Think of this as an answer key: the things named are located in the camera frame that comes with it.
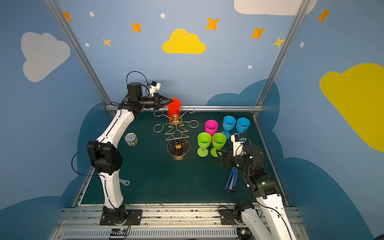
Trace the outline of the blue wine glass front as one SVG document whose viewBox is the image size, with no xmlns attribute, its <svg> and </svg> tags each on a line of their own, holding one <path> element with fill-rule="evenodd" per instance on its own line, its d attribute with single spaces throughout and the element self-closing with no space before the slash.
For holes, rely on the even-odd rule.
<svg viewBox="0 0 384 240">
<path fill-rule="evenodd" d="M 223 118 L 223 131 L 222 134 L 225 135 L 226 139 L 230 138 L 230 131 L 234 128 L 237 120 L 233 116 L 225 116 Z"/>
</svg>

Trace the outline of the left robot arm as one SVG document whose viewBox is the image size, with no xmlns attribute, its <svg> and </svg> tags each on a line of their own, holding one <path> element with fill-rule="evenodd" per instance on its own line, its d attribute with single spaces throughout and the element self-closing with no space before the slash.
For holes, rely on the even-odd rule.
<svg viewBox="0 0 384 240">
<path fill-rule="evenodd" d="M 101 226 L 129 224 L 119 176 L 123 157 L 117 150 L 125 130 L 141 110 L 152 108 L 157 111 L 173 101 L 158 93 L 160 83 L 152 82 L 151 86 L 147 87 L 149 91 L 147 96 L 143 96 L 143 86 L 138 82 L 127 84 L 128 93 L 119 104 L 112 122 L 96 141 L 89 141 L 87 144 L 91 166 L 98 173 L 104 191 Z"/>
</svg>

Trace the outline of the pink wine glass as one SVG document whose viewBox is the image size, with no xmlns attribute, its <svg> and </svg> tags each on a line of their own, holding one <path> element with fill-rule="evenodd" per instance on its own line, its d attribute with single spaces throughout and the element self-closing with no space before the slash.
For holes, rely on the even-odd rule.
<svg viewBox="0 0 384 240">
<path fill-rule="evenodd" d="M 217 121 L 207 120 L 205 122 L 205 132 L 208 133 L 212 138 L 214 136 L 214 134 L 217 132 L 218 126 L 219 126 L 219 124 Z"/>
</svg>

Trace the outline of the green wine glass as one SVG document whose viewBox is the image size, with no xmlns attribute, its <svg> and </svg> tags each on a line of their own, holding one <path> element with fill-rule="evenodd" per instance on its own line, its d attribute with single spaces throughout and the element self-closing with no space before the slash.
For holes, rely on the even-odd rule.
<svg viewBox="0 0 384 240">
<path fill-rule="evenodd" d="M 215 158 L 218 157 L 217 150 L 221 150 L 225 143 L 227 141 L 227 138 L 224 134 L 222 133 L 215 133 L 212 138 L 212 144 L 213 148 L 211 149 L 211 155 Z"/>
<path fill-rule="evenodd" d="M 209 133 L 200 133 L 198 135 L 198 145 L 199 148 L 197 150 L 197 154 L 200 157 L 206 157 L 209 153 L 208 147 L 210 146 L 212 141 L 212 136 Z"/>
</svg>

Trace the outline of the red wine glass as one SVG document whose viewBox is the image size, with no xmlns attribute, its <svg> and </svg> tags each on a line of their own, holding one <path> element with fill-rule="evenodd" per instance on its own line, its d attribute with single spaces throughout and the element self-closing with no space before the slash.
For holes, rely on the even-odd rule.
<svg viewBox="0 0 384 240">
<path fill-rule="evenodd" d="M 180 107 L 181 107 L 181 102 L 177 98 L 172 98 L 172 102 L 167 105 L 168 107 L 168 117 L 173 119 L 174 116 L 180 117 Z"/>
</svg>

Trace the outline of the blue wine glass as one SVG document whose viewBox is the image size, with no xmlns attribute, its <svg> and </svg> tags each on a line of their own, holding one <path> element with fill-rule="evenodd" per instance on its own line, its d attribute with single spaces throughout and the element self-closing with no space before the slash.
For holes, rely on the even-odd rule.
<svg viewBox="0 0 384 240">
<path fill-rule="evenodd" d="M 249 119 L 244 117 L 238 118 L 237 123 L 235 125 L 236 132 L 234 133 L 234 135 L 243 134 L 248 130 L 250 125 L 251 125 L 251 122 Z"/>
<path fill-rule="evenodd" d="M 233 116 L 225 116 L 223 118 L 223 131 L 222 134 L 225 135 L 226 139 L 230 138 L 230 131 L 234 128 L 237 120 Z"/>
</svg>

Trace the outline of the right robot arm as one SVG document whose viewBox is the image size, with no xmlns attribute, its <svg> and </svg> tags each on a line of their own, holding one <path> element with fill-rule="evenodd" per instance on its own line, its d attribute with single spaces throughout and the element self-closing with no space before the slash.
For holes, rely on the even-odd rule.
<svg viewBox="0 0 384 240">
<path fill-rule="evenodd" d="M 295 240 L 297 237 L 288 220 L 281 191 L 275 178 L 265 172 L 264 155 L 258 146 L 248 145 L 232 151 L 217 150 L 222 165 L 243 174 L 247 188 L 261 207 L 266 227 L 251 201 L 239 201 L 235 207 L 236 220 L 246 225 L 256 240 Z"/>
</svg>

